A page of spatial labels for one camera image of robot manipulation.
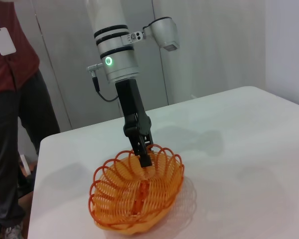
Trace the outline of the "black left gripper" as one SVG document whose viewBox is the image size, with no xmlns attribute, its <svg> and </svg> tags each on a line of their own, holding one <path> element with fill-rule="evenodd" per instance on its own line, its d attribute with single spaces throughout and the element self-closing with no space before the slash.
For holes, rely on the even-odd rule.
<svg viewBox="0 0 299 239">
<path fill-rule="evenodd" d="M 151 120 L 145 112 L 136 79 L 116 82 L 115 87 L 125 118 L 124 133 L 129 137 L 134 154 L 139 156 L 141 167 L 152 166 L 147 151 L 153 145 Z"/>
</svg>

